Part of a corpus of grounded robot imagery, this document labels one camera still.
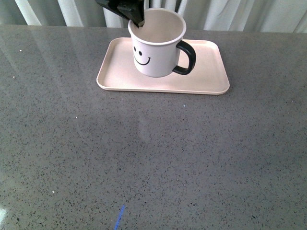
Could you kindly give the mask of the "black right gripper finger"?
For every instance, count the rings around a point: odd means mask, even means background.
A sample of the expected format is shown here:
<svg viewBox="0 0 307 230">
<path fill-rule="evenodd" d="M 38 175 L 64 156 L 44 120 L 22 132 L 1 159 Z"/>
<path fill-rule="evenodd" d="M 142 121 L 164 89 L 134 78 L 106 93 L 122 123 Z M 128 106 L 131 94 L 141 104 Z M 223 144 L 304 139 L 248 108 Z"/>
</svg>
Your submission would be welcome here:
<svg viewBox="0 0 307 230">
<path fill-rule="evenodd" d="M 138 28 L 144 26 L 143 0 L 96 0 L 96 3 L 126 20 L 131 20 Z"/>
</svg>

